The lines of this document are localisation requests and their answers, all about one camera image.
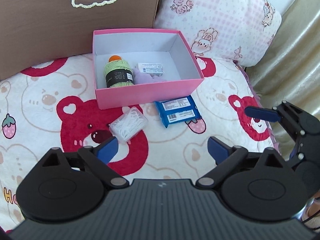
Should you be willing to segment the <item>brown embroidered cushion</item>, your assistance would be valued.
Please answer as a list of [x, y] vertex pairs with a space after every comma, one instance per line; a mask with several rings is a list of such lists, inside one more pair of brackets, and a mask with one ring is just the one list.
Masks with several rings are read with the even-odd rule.
[[159, 0], [1, 0], [1, 79], [92, 51], [95, 30], [151, 28]]

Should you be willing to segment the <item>orange ball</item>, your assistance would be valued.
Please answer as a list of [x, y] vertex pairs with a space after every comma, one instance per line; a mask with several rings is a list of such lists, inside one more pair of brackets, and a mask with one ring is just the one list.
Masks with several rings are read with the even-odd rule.
[[108, 59], [109, 62], [118, 61], [118, 60], [121, 60], [121, 57], [118, 56], [118, 55], [112, 55], [112, 56]]

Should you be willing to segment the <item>white tissue packet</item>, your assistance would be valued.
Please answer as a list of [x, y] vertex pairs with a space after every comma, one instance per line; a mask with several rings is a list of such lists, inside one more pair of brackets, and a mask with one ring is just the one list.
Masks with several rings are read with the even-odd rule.
[[150, 75], [163, 75], [163, 66], [160, 63], [137, 63], [140, 72]]

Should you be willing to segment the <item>pink cardboard box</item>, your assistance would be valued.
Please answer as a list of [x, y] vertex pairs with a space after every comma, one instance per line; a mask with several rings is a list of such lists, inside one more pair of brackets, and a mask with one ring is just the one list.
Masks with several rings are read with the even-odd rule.
[[178, 30], [96, 30], [93, 68], [100, 109], [181, 98], [204, 80]]

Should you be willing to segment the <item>clear floss pick box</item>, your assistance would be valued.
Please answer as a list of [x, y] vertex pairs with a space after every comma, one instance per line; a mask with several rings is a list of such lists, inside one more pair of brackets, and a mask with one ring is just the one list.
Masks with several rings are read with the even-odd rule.
[[132, 107], [109, 126], [111, 133], [120, 141], [128, 142], [148, 124], [147, 118], [137, 108]]

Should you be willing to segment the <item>purple plush toy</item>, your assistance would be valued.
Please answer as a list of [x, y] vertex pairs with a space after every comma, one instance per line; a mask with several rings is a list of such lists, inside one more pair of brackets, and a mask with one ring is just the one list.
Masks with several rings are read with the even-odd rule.
[[147, 83], [157, 83], [165, 82], [166, 80], [159, 76], [151, 76], [147, 73], [140, 72], [139, 69], [133, 68], [133, 83], [135, 85], [147, 84]]

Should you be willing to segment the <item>pink white bunny pillow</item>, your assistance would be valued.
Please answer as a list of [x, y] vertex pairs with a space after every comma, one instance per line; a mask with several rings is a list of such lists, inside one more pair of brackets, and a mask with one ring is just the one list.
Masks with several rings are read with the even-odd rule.
[[281, 24], [267, 0], [160, 0], [155, 28], [179, 30], [196, 57], [256, 65]]

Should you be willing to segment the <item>blue wet wipes pack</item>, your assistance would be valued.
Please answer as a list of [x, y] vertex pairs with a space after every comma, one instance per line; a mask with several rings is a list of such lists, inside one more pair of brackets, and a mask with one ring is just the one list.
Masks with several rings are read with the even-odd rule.
[[191, 95], [177, 99], [155, 101], [155, 106], [165, 128], [172, 124], [202, 118]]

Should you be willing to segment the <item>beige satin bed cover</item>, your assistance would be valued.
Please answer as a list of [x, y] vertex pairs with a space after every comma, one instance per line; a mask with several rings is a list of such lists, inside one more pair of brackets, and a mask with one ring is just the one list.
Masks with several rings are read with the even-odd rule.
[[319, 117], [319, 0], [295, 0], [261, 61], [248, 68], [264, 107], [286, 100]]

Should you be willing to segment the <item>green yarn ball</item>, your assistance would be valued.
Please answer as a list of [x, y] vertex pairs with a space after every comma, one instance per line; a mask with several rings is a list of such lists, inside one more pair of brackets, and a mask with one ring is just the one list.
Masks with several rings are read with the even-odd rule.
[[104, 76], [107, 88], [134, 85], [132, 68], [125, 60], [107, 63], [104, 68]]

